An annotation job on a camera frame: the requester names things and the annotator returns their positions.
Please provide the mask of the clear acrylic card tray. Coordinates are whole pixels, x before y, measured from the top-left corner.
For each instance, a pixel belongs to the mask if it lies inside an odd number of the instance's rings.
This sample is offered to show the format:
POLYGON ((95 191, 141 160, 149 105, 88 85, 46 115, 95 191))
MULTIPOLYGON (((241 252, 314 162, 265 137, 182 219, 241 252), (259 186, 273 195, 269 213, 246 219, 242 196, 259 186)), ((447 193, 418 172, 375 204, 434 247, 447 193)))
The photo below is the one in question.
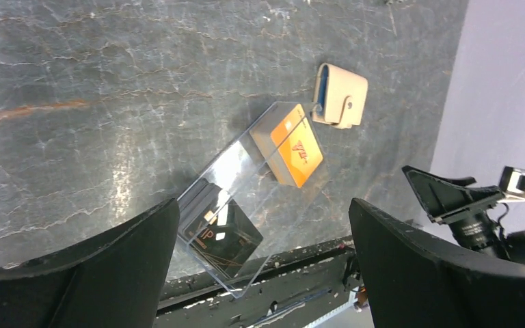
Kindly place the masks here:
POLYGON ((235 290, 237 285, 245 287, 253 283, 271 257, 282 251, 288 238, 308 216, 313 201, 330 178, 332 165, 319 141, 312 120, 312 112, 317 104, 314 102, 292 103, 301 103, 304 106, 323 153, 323 161, 303 187, 280 184, 249 134, 251 127, 268 111, 272 103, 243 133, 224 148, 178 197, 179 199, 184 195, 196 181, 204 178, 227 191, 263 235, 262 243, 256 248, 241 271, 231 279, 223 277, 205 263, 178 235, 183 249, 234 297, 240 297, 235 290))

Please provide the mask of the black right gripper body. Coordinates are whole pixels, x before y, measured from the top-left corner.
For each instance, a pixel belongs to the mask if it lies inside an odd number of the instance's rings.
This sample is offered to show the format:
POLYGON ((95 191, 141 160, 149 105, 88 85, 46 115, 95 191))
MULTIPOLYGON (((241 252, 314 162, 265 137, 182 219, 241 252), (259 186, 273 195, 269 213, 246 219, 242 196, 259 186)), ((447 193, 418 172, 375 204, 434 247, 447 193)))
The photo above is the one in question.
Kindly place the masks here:
POLYGON ((442 178, 408 165, 402 172, 430 221, 448 226, 460 246, 509 259, 495 233, 497 224, 487 214, 504 199, 499 187, 473 187, 473 177, 442 178))

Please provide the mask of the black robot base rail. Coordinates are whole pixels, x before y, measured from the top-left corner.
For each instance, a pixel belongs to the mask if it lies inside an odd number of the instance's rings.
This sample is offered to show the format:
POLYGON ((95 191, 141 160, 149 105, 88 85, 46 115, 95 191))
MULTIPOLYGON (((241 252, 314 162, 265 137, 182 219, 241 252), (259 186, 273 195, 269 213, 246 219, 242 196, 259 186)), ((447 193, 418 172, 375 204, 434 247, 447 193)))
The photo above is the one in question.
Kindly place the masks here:
POLYGON ((165 283, 153 327, 316 327, 353 307, 351 236, 278 254, 236 298, 208 273, 165 283))

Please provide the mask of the black VIP card stack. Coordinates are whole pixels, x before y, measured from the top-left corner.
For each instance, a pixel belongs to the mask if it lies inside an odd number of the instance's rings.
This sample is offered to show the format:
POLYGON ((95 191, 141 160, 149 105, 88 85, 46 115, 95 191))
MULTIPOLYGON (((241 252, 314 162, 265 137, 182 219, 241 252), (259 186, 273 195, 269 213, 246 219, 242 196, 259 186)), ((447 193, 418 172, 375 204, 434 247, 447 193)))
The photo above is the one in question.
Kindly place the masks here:
POLYGON ((204 178, 178 199, 179 237, 210 267, 235 277, 263 235, 230 194, 204 178))

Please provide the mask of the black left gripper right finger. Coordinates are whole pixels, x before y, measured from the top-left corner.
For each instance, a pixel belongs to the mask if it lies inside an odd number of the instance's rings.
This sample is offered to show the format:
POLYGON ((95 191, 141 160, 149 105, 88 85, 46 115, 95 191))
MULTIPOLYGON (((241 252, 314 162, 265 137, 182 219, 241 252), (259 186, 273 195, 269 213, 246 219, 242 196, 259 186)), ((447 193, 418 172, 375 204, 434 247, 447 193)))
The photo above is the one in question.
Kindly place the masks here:
POLYGON ((452 244, 358 198, 349 221, 376 327, 525 327, 525 264, 452 244))

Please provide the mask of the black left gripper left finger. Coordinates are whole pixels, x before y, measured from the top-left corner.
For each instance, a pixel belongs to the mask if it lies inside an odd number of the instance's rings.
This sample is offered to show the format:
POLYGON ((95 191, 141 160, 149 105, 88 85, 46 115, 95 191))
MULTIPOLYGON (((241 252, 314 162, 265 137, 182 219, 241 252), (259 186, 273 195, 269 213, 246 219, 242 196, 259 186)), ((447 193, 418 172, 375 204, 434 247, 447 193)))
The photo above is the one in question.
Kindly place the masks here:
POLYGON ((55 253, 0 268, 0 327, 151 327, 176 242, 176 200, 55 253))

